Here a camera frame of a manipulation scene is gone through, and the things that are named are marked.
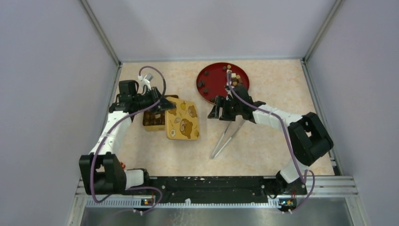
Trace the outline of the gold chocolate box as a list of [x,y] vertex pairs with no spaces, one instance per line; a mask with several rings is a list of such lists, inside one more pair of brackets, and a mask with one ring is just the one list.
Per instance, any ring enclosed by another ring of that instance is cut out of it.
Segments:
[[142,121],[144,130],[148,132],[164,131],[166,128],[166,115],[170,115],[171,113],[176,113],[176,107],[159,114],[154,114],[149,111],[144,112]]

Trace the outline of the red round tray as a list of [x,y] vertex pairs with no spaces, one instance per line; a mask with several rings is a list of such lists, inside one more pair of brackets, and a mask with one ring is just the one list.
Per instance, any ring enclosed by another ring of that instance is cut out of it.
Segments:
[[[223,66],[227,65],[231,65],[231,69],[223,70]],[[206,101],[213,103],[216,96],[227,95],[227,91],[225,90],[227,70],[236,73],[236,78],[232,79],[233,85],[243,86],[249,89],[250,80],[248,75],[239,66],[226,62],[213,63],[204,67],[199,72],[195,82],[197,91]],[[205,71],[209,72],[209,76],[204,75]]]

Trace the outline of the gold box lid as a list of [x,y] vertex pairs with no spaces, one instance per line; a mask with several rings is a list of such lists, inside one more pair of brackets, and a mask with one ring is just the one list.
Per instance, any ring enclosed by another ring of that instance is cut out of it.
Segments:
[[165,112],[166,136],[170,140],[198,140],[199,115],[196,104],[175,97],[167,97],[175,108]]

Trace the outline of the steel serving tongs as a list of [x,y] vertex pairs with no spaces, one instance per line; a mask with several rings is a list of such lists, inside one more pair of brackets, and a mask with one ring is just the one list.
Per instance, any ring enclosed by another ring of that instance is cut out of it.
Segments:
[[241,127],[244,125],[246,121],[240,120],[239,122],[231,121],[227,124],[224,129],[221,137],[219,138],[217,144],[215,145],[210,159],[215,159],[225,148],[226,146],[233,140],[233,138],[238,134]]

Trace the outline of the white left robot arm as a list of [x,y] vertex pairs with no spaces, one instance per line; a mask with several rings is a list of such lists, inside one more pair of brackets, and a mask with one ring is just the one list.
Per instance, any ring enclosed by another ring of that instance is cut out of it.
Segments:
[[117,153],[134,117],[146,111],[163,113],[176,105],[167,100],[156,87],[145,87],[139,93],[135,80],[119,82],[116,101],[109,107],[107,122],[98,142],[89,154],[79,159],[81,179],[87,194],[124,194],[133,187],[139,194],[150,191],[151,182],[145,169],[124,170]]

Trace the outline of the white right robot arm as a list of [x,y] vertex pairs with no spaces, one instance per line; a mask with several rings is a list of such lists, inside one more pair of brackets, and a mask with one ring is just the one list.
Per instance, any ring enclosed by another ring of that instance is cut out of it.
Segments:
[[207,117],[235,121],[237,116],[282,131],[291,156],[276,175],[276,188],[282,194],[290,193],[295,188],[296,180],[304,182],[309,167],[334,146],[316,113],[288,113],[265,102],[253,101],[245,87],[229,89],[225,97],[217,96]]

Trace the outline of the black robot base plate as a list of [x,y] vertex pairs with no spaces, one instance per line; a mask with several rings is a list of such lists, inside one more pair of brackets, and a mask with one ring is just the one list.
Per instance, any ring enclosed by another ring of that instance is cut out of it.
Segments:
[[288,184],[275,177],[218,176],[218,177],[151,177],[138,190],[124,195],[161,197],[161,203],[246,204],[266,203],[272,198],[306,195],[307,188],[300,181]]

